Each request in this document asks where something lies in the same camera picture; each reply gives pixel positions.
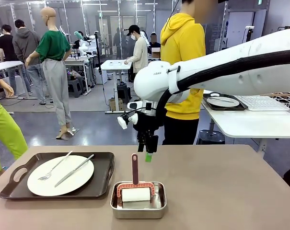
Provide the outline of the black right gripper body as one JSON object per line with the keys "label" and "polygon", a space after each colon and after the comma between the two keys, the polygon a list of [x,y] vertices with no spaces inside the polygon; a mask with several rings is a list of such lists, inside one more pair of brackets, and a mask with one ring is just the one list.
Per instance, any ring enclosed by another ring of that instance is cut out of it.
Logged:
{"label": "black right gripper body", "polygon": [[135,112],[133,115],[133,128],[137,131],[137,137],[155,136],[155,131],[160,127],[160,123],[155,116],[142,112]]}

